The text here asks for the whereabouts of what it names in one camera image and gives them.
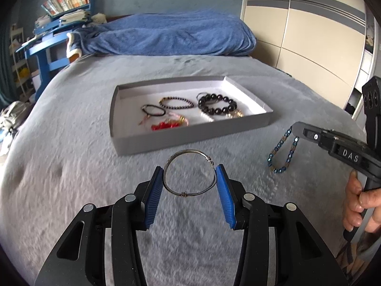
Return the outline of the person's right hand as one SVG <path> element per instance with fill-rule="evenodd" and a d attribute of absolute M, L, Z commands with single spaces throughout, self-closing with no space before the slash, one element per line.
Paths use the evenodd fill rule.
<path fill-rule="evenodd" d="M 357 178 L 357 172 L 352 170 L 346 185 L 346 198 L 343 203 L 342 224 L 344 229 L 351 232 L 362 223 L 361 213 L 367 209 L 374 209 L 365 231 L 380 234 L 380 189 L 363 191 L 362 185 Z"/>

